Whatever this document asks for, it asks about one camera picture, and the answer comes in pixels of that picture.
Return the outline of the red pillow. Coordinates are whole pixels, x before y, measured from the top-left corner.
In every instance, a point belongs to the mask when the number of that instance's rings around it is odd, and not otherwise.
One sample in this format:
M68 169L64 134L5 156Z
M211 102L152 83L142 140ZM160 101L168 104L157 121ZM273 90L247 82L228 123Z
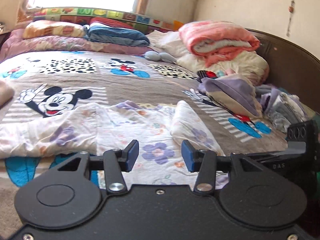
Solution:
M113 20L110 18L103 18L103 17L93 17L90 20L90 24L93 23L100 23L100 24L104 24L107 25L109 27L114 27L114 28L126 28L126 29L133 29L133 27L131 25L128 25L124 22L120 22L117 20Z

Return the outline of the Mickey Mouse bed blanket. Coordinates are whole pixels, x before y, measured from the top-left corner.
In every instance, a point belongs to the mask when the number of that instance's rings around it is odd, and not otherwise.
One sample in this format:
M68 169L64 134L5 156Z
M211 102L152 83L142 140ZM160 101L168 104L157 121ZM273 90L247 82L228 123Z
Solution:
M142 108L175 106L185 101L223 150L231 153L280 151L284 136L264 119L250 118L249 129L228 111L211 106L197 91L196 76L175 65L136 56L83 51L24 53L1 62L1 81L15 94L1 108L1 125L61 115L97 103L114 106L131 101ZM1 236L21 226L14 208L17 187L1 182Z

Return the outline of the grey clothes pile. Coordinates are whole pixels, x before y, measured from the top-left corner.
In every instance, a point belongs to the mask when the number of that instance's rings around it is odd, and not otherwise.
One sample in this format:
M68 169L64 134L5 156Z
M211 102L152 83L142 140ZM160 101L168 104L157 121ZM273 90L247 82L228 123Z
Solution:
M261 104L263 115L275 129L287 133L292 124L308 120L307 113L296 95L269 86L255 87L256 99Z

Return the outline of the grey plush toy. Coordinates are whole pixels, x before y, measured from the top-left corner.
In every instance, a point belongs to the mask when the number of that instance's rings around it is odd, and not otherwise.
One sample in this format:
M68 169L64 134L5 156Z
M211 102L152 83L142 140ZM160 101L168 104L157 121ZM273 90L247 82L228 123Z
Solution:
M147 51L144 54L144 58L149 60L149 61L162 61L162 62L166 62L166 63L176 63L177 60L175 57L171 56L168 53L158 53L156 51Z

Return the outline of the white floral quilted garment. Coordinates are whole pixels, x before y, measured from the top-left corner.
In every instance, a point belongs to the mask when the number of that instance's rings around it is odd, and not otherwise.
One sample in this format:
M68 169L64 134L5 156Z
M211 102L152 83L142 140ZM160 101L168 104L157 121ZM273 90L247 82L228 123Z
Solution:
M102 155L139 142L128 185L195 184L181 155L182 141L195 148L223 150L196 112L185 102L142 108L128 101L114 106L89 103L67 113L1 125L1 182L17 187L75 153Z

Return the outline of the cream quilt under pink one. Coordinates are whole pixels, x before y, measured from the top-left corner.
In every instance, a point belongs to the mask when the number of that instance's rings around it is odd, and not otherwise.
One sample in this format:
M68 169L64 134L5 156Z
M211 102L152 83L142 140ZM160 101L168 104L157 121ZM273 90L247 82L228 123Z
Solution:
M268 78L270 68L266 60L255 52L243 51L231 61L219 61L210 67L205 66L203 58L185 54L177 59L177 64L192 72L208 70L217 73L228 73L231 70L246 77L254 86L263 84Z

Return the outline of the yellow patterned pillow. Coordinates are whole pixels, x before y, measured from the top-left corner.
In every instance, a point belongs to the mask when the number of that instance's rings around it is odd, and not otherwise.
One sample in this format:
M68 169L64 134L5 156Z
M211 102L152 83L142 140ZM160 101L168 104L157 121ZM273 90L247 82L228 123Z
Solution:
M85 28L79 24L39 20L29 23L25 28L22 37L23 39L44 36L64 36L82 38L85 35Z

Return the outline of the pink rolled quilt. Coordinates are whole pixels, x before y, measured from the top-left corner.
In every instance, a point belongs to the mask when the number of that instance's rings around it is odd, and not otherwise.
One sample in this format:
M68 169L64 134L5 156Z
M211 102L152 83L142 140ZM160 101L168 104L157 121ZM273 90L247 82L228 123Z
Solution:
M202 57L206 67L231 61L243 51L255 51L260 46L260 41L250 31L232 22L190 22L178 32L187 50Z

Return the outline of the purple and cream garment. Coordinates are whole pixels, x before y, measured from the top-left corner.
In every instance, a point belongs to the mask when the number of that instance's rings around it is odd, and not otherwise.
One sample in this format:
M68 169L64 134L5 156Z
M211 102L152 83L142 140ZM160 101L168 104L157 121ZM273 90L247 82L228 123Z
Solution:
M216 79L204 77L198 90L235 114L262 117L262 106L255 98L255 88L243 75L232 74Z

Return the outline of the beige folded fleece blanket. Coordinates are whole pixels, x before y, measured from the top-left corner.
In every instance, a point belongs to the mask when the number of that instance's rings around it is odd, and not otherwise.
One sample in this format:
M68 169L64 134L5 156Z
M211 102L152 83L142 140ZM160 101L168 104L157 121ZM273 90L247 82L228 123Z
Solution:
M14 89L8 83L0 83L0 107L4 106L15 94Z

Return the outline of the colourful alphabet foam mat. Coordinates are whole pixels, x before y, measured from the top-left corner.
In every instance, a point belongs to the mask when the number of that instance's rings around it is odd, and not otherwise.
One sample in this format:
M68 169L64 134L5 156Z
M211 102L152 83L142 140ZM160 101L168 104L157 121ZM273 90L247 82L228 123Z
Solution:
M23 25L37 20L70 22L80 25L90 25L95 20L104 23L117 21L117 26L136 29L144 34L148 34L154 30L163 33L167 31L178 31L180 27L183 26L183 23L179 21L166 22L132 12L76 7L43 8L35 12L23 12L19 10L16 24Z

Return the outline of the blue folded duvet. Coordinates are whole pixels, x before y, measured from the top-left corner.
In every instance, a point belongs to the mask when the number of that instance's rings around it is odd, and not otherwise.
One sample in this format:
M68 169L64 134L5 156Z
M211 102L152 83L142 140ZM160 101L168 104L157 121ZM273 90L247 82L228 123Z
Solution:
M149 39L135 29L111 27L102 23L92 23L85 39L91 42L112 43L129 47L147 47Z

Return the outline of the dark wooden headboard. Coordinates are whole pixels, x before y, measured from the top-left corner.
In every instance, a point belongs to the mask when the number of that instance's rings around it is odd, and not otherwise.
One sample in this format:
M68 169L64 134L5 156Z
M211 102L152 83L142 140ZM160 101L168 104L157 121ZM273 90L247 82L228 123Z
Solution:
M319 59L281 37L253 29L248 31L260 41L256 52L269 65L266 82L296 94L304 105L319 113Z

